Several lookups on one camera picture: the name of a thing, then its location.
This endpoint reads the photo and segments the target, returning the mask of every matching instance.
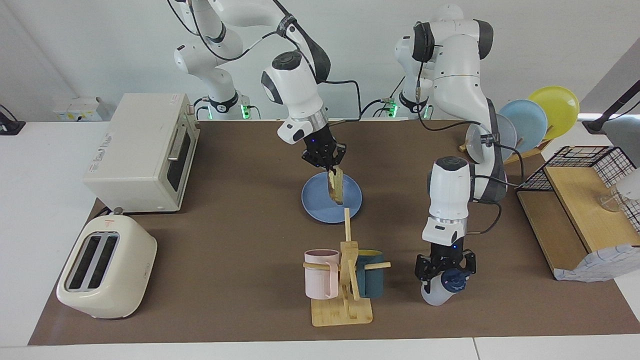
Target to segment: mug rack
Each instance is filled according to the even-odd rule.
[[[358,242],[351,241],[351,217],[349,208],[344,208],[345,241],[340,242],[340,265],[338,296],[328,300],[311,299],[311,322],[313,326],[353,325],[373,321],[371,300],[360,297],[358,279],[356,277],[356,261],[358,260]],[[328,265],[303,263],[305,268],[329,270]],[[365,270],[389,268],[386,261],[365,265]]]

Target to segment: toaster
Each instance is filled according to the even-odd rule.
[[[156,250],[156,239],[132,218],[97,217],[71,250],[56,296],[94,318],[125,318],[142,301]]]
[[[199,135],[186,94],[124,94],[83,183],[109,209],[178,211]]]

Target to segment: mug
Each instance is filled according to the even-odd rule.
[[[305,251],[305,262],[329,265],[329,270],[305,269],[305,293],[316,300],[333,299],[338,296],[338,264],[340,252],[332,249]]]
[[[358,251],[356,277],[358,279],[360,297],[374,299],[382,296],[385,280],[384,269],[364,270],[364,266],[384,261],[385,257],[380,250],[360,249]]]

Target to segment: plate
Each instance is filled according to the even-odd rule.
[[[344,222],[344,208],[349,208],[351,217],[362,205],[362,191],[358,184],[344,174],[342,178],[343,202],[336,204],[329,196],[326,172],[312,176],[302,188],[302,206],[312,218],[327,224]]]
[[[547,86],[529,95],[547,114],[547,126],[553,126],[545,140],[555,139],[569,131],[578,120],[580,102],[571,90],[561,86]]]
[[[511,121],[501,114],[495,114],[498,121],[498,132],[500,133],[500,143],[505,146],[515,147],[518,141],[518,135],[516,134],[516,128]],[[467,129],[467,152],[469,156],[478,164],[484,161],[484,154],[482,147],[484,146],[480,142],[480,128],[477,125],[471,125]],[[507,160],[513,151],[509,149],[502,150],[502,161]]]
[[[514,100],[500,111],[516,128],[518,140],[516,150],[520,153],[532,150],[542,142],[547,133],[547,114],[540,105],[527,99]]]

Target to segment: brown table mat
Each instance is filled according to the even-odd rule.
[[[300,203],[318,172],[303,144],[283,143],[275,122],[208,122],[182,210],[134,218],[158,242],[142,304],[130,318],[97,320],[58,302],[44,308],[30,345],[287,341],[480,336],[553,336],[640,332],[614,281],[553,280],[513,191],[495,228],[468,236],[477,271],[467,289],[427,305],[413,276],[435,159],[458,155],[465,126],[430,133],[418,122],[347,123],[332,129],[348,145],[342,163],[364,195],[352,219],[360,247],[381,249],[393,267],[373,299],[373,323],[315,328],[304,293],[303,253],[339,249],[344,226],[311,219]],[[526,160],[531,173],[543,163]],[[519,182],[518,165],[510,164]],[[494,219],[493,206],[470,204],[469,230]]]

